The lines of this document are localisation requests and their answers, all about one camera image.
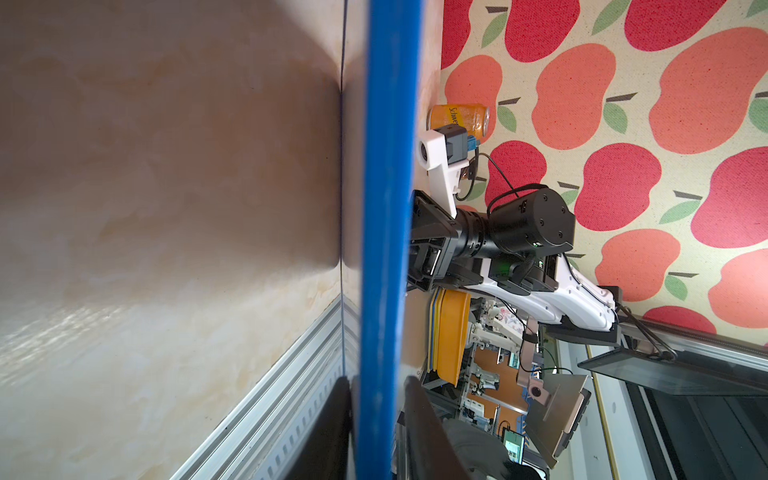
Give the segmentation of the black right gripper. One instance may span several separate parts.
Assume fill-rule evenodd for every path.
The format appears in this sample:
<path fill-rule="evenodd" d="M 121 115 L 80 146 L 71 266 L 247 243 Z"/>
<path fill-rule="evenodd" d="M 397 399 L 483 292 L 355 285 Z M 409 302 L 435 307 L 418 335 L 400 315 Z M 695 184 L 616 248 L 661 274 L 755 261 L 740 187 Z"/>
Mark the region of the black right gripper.
<path fill-rule="evenodd" d="M 409 288 L 480 285 L 482 250 L 489 245 L 487 217 L 458 209 L 452 217 L 422 190 L 413 197 Z"/>

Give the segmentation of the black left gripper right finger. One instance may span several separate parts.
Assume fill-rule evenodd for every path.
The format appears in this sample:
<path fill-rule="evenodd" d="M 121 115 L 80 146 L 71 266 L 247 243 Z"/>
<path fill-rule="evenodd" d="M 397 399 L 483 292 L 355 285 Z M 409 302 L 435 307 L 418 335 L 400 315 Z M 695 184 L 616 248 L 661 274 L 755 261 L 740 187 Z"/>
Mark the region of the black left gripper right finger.
<path fill-rule="evenodd" d="M 404 381 L 407 479 L 469 479 L 419 379 Z"/>

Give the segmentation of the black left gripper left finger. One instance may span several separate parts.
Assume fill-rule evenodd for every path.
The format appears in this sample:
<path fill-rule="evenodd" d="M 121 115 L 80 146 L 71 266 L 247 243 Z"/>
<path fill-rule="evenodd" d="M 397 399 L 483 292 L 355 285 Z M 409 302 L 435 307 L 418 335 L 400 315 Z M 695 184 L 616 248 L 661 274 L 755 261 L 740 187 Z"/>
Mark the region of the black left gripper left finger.
<path fill-rule="evenodd" d="M 345 479 L 352 430 L 346 377 L 336 380 L 299 457 L 300 479 Z"/>

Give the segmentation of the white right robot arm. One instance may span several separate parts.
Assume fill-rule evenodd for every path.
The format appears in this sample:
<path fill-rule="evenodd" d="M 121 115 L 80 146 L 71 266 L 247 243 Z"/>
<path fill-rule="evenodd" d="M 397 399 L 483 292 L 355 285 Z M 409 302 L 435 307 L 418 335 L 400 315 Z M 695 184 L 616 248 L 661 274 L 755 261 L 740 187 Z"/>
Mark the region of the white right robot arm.
<path fill-rule="evenodd" d="M 495 298 L 562 341 L 616 346 L 618 287 L 600 287 L 567 257 L 575 215 L 561 195 L 527 184 L 485 213 L 450 213 L 425 192 L 413 197 L 407 285 Z"/>

